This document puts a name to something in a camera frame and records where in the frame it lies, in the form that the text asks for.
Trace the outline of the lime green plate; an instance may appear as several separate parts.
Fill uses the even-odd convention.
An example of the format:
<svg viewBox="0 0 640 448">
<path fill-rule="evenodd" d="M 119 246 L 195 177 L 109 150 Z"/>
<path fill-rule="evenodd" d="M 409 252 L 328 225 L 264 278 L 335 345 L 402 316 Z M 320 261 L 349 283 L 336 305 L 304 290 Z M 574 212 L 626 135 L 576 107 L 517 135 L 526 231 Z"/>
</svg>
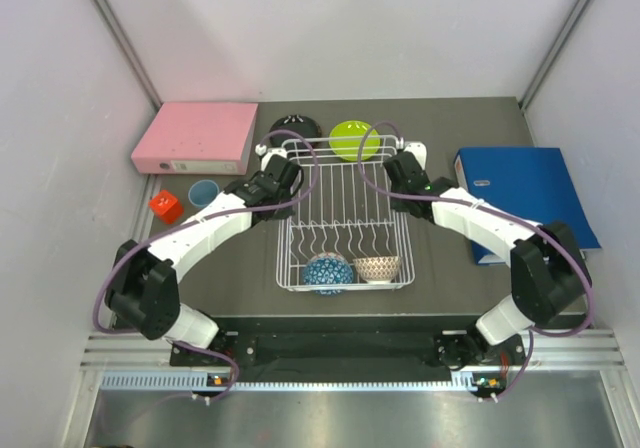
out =
<svg viewBox="0 0 640 448">
<path fill-rule="evenodd" d="M 371 128 L 369 123 L 359 120 L 348 120 L 337 124 L 329 134 L 329 146 L 334 154 L 347 162 L 356 162 L 359 147 L 363 136 Z M 374 156 L 381 146 L 381 139 L 376 130 L 373 130 L 365 140 L 362 160 L 365 161 Z"/>
</svg>

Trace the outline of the blue plastic cup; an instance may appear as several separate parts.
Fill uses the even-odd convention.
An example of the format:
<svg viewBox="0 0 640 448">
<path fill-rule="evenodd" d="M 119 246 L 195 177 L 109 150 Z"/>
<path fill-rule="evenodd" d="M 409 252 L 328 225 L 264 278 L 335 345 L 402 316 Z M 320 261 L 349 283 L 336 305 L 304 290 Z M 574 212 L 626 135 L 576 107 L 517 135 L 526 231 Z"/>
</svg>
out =
<svg viewBox="0 0 640 448">
<path fill-rule="evenodd" d="M 218 184 L 209 179 L 195 182 L 188 191 L 188 200 L 192 206 L 202 209 L 212 203 L 219 194 Z"/>
</svg>

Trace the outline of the white wire dish rack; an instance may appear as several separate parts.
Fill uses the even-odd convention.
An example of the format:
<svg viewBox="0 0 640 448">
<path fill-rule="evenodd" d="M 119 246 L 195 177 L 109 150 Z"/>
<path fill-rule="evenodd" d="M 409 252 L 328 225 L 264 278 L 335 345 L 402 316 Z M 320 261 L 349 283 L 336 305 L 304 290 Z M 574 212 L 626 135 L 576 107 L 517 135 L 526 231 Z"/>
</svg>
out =
<svg viewBox="0 0 640 448">
<path fill-rule="evenodd" d="M 278 232 L 276 283 L 291 292 L 313 292 L 302 271 L 314 256 L 334 252 L 342 255 L 354 271 L 354 282 L 338 285 L 343 292 L 397 290 L 411 284 L 415 268 L 406 214 L 394 211 L 390 199 L 371 188 L 388 189 L 389 179 L 383 162 L 395 154 L 391 135 L 379 135 L 381 146 L 363 161 L 359 148 L 357 161 L 338 158 L 328 138 L 312 139 L 316 151 L 310 153 L 297 140 L 283 144 L 289 159 L 304 171 L 304 188 L 309 195 L 282 221 Z M 401 267 L 387 284 L 369 284 L 358 276 L 354 260 L 377 256 L 399 256 Z"/>
</svg>

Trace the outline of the red patterned white bowl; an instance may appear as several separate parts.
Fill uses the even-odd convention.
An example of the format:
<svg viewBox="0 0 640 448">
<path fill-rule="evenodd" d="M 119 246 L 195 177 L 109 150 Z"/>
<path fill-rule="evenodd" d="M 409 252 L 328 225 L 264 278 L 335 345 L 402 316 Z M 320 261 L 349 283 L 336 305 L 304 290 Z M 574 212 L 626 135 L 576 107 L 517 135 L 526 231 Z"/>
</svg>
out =
<svg viewBox="0 0 640 448">
<path fill-rule="evenodd" d="M 398 275 L 401 267 L 399 256 L 377 256 L 356 258 L 355 270 L 366 283 L 387 284 L 391 283 Z"/>
</svg>

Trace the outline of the blue patterned bowl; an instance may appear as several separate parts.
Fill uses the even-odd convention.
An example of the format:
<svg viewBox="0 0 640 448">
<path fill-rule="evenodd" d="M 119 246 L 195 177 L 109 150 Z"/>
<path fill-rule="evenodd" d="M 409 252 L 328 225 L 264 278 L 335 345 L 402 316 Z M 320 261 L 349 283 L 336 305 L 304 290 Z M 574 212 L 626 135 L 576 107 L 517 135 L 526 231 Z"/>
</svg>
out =
<svg viewBox="0 0 640 448">
<path fill-rule="evenodd" d="M 324 296 L 341 294 L 338 285 L 354 282 L 354 271 L 348 261 L 334 252 L 320 253 L 311 258 L 302 271 L 302 280 L 307 286 L 315 286 L 314 293 Z"/>
</svg>

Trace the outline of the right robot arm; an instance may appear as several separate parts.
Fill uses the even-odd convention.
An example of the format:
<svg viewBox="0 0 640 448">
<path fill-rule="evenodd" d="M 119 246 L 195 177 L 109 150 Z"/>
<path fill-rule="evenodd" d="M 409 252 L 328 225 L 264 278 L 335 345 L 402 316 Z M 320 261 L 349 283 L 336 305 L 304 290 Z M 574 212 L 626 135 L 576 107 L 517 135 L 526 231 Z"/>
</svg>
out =
<svg viewBox="0 0 640 448">
<path fill-rule="evenodd" d="M 430 180 L 423 162 L 409 149 L 383 166 L 394 210 L 464 236 L 497 255 L 510 270 L 510 295 L 481 315 L 462 337 L 463 363 L 492 362 L 509 338 L 550 323 L 581 297 L 592 297 L 590 275 L 567 224 L 523 220 L 446 178 Z"/>
</svg>

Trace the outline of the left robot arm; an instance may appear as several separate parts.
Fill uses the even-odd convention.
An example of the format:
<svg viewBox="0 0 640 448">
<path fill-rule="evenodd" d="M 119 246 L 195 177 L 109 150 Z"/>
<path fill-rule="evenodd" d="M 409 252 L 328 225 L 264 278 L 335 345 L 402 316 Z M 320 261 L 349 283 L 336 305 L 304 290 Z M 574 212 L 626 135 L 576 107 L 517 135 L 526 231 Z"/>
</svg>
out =
<svg viewBox="0 0 640 448">
<path fill-rule="evenodd" d="M 269 155 L 260 171 L 229 184 L 184 223 L 145 242 L 123 243 L 103 284 L 102 303 L 146 339 L 188 344 L 203 363 L 220 362 L 225 338 L 208 315 L 180 301 L 179 283 L 230 238 L 262 221 L 291 216 L 303 181 L 297 163 Z"/>
</svg>

